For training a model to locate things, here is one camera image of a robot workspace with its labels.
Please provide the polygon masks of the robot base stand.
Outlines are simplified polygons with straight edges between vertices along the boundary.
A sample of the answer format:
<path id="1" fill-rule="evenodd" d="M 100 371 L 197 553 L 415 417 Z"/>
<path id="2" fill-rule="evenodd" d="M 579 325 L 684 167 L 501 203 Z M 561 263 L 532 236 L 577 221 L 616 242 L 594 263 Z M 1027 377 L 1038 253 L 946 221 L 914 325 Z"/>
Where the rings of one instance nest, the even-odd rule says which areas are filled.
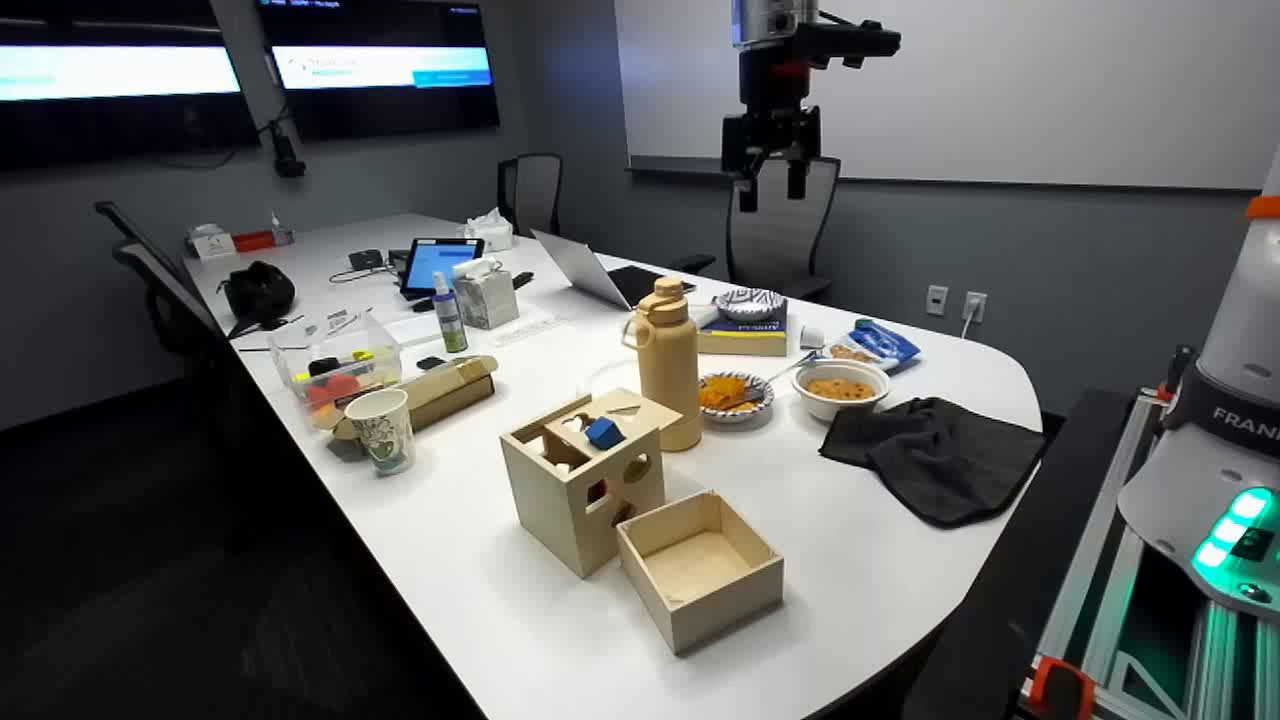
<path id="1" fill-rule="evenodd" d="M 1151 705 L 1122 694 L 1135 658 L 1122 647 L 1133 592 L 1122 576 L 1140 553 L 1172 561 L 1207 600 L 1194 647 L 1194 699 L 1163 720 L 1280 720 L 1280 156 L 1248 203 L 1248 231 L 1207 330 L 1159 406 L 1158 440 L 1117 489 L 1122 558 L 1091 622 L 1085 659 L 1064 659 L 1064 603 L 1021 684 L 1038 720 L 1144 720 Z"/>

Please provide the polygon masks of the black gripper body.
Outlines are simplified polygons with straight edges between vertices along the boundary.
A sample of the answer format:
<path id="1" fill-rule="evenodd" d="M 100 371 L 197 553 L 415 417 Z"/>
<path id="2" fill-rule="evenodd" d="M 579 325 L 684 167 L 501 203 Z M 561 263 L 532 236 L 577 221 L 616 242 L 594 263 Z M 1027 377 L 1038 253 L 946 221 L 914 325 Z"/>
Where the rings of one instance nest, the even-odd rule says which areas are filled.
<path id="1" fill-rule="evenodd" d="M 880 20 L 837 12 L 736 12 L 731 47 L 743 112 L 726 119 L 721 167 L 743 175 L 770 156 L 816 160 L 822 112 L 806 103 L 812 74 L 831 61 L 862 68 L 869 55 L 896 55 L 901 38 Z"/>

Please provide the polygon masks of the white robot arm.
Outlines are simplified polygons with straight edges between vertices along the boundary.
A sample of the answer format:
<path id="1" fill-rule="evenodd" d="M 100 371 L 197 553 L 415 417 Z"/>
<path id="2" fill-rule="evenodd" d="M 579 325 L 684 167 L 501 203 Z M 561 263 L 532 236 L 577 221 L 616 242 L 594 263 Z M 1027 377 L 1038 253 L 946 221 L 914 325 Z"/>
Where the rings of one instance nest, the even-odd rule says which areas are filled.
<path id="1" fill-rule="evenodd" d="M 740 117 L 721 128 L 721 167 L 740 179 L 740 208 L 761 208 L 761 167 L 787 163 L 787 198 L 800 199 L 822 156 L 822 112 L 806 103 L 812 74 L 839 61 L 896 55 L 901 38 L 880 20 L 845 20 L 816 0 L 731 0 L 731 47 L 740 54 Z"/>

